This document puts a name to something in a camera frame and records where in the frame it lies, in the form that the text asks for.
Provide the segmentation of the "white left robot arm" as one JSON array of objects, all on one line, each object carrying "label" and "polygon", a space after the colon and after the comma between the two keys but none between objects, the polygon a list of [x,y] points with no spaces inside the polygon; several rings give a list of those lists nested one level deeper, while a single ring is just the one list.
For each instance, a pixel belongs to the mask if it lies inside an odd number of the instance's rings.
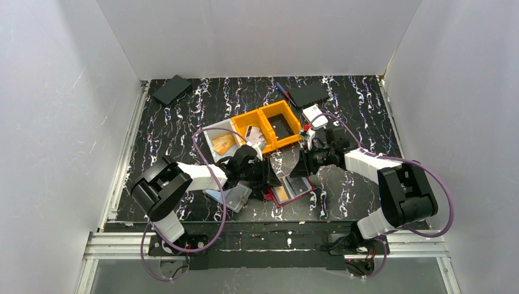
[{"label": "white left robot arm", "polygon": [[242,145],[232,156],[214,164],[190,165],[163,156],[130,183],[130,195],[144,211],[158,235],[173,244],[185,230],[174,208],[187,192],[227,191],[241,182],[252,189],[280,187],[271,162],[250,145]]}]

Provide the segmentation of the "gold card from red holder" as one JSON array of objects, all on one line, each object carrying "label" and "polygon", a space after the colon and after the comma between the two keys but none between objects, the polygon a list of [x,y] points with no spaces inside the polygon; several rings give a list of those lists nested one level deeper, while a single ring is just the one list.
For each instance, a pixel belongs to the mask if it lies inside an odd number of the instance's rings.
[{"label": "gold card from red holder", "polygon": [[290,200],[289,193],[283,186],[273,187],[272,192],[275,200],[279,205],[282,205]]}]

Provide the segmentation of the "grey card holder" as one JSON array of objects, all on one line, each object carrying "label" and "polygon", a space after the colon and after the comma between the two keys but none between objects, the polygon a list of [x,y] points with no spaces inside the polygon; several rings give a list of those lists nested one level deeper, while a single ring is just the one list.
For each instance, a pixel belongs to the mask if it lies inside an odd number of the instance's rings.
[{"label": "grey card holder", "polygon": [[[214,199],[220,204],[223,204],[222,194],[218,190],[203,190],[203,193],[210,198]],[[239,183],[234,188],[224,191],[226,199],[226,207],[235,213],[239,213],[240,210],[247,204],[248,198],[252,193],[252,189]]]}]

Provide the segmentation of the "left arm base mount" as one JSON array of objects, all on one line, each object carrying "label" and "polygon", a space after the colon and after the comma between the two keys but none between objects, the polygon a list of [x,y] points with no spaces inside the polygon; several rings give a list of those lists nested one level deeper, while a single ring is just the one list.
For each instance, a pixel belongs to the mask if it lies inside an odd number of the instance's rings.
[{"label": "left arm base mount", "polygon": [[[184,249],[199,249],[205,246],[209,241],[206,235],[182,235],[174,244]],[[153,257],[170,257],[170,256],[185,256],[192,253],[182,252],[167,244],[159,235],[153,235],[150,238],[147,247],[147,254]]]}]

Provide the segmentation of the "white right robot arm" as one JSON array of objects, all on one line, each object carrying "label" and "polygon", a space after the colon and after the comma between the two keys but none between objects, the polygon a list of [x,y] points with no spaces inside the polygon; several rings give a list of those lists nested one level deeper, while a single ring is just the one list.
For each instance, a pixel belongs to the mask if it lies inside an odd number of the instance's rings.
[{"label": "white right robot arm", "polygon": [[338,134],[338,129],[328,129],[325,134],[326,143],[319,146],[310,126],[301,129],[299,160],[289,175],[308,177],[321,167],[334,165],[378,185],[381,207],[352,224],[350,233],[343,238],[347,244],[360,245],[438,212],[437,201],[421,168],[354,148]]}]

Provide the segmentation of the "red card holder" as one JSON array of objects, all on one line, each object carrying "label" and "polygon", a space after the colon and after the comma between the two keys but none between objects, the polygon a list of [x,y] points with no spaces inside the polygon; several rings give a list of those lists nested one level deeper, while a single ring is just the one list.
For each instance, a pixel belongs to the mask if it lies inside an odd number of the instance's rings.
[{"label": "red card holder", "polygon": [[296,201],[297,199],[303,197],[304,195],[309,194],[315,190],[314,184],[310,181],[308,177],[305,178],[291,178],[289,174],[283,175],[279,178],[282,182],[282,186],[289,193],[290,200],[282,205],[279,205],[274,198],[272,188],[269,188],[267,192],[264,194],[264,199],[266,201],[272,201],[274,205],[278,208],[285,206],[291,202]]}]

